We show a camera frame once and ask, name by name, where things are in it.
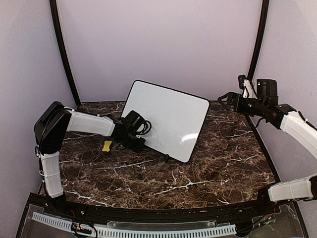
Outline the white whiteboard black frame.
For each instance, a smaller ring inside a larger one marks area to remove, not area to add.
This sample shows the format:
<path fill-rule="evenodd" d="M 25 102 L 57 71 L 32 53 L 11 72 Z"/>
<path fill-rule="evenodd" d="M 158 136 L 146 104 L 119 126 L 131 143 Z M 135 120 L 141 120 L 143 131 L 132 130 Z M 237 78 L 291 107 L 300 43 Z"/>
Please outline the white whiteboard black frame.
<path fill-rule="evenodd" d="M 145 145 L 187 163 L 200 135 L 210 103 L 207 99 L 135 80 L 122 117 L 136 111 L 152 124 Z"/>

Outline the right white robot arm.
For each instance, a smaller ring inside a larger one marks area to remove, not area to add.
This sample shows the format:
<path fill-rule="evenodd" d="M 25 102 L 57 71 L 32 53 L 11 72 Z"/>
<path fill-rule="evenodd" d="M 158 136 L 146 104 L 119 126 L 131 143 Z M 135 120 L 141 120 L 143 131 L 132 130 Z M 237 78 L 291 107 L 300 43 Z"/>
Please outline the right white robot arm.
<path fill-rule="evenodd" d="M 218 102 L 228 111 L 248 116 L 259 116 L 275 128 L 293 137 L 313 157 L 317 156 L 317 129 L 303 114 L 289 104 L 279 104 L 277 82 L 273 79 L 257 79 L 254 87 L 244 76 L 238 77 L 242 94 L 228 92 Z M 312 174 L 286 182 L 269 184 L 258 191 L 253 211 L 263 215 L 281 201 L 315 200 L 317 176 Z"/>

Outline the yellow black eraser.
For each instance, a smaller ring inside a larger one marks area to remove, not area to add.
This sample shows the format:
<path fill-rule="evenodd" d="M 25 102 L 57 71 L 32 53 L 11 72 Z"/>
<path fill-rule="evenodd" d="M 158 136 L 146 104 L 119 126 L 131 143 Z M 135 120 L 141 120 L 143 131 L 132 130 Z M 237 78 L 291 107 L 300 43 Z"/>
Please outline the yellow black eraser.
<path fill-rule="evenodd" d="M 106 141 L 104 142 L 102 151 L 103 151 L 103 152 L 109 152 L 109 151 L 111 150 L 111 144 L 112 144 L 112 141 L 106 140 Z"/>

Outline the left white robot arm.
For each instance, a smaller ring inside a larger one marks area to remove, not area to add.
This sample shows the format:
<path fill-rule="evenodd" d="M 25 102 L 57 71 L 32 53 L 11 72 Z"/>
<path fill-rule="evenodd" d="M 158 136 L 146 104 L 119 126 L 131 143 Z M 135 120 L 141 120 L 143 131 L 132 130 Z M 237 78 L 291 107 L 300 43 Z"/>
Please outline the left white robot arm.
<path fill-rule="evenodd" d="M 110 115 L 94 115 L 68 108 L 61 102 L 53 102 L 34 125 L 35 155 L 39 158 L 41 177 L 50 199 L 50 207 L 59 216 L 66 216 L 70 206 L 64 201 L 61 183 L 59 155 L 67 132 L 82 132 L 109 137 L 124 149 L 140 152 L 144 135 L 152 124 L 136 111 L 114 118 Z"/>

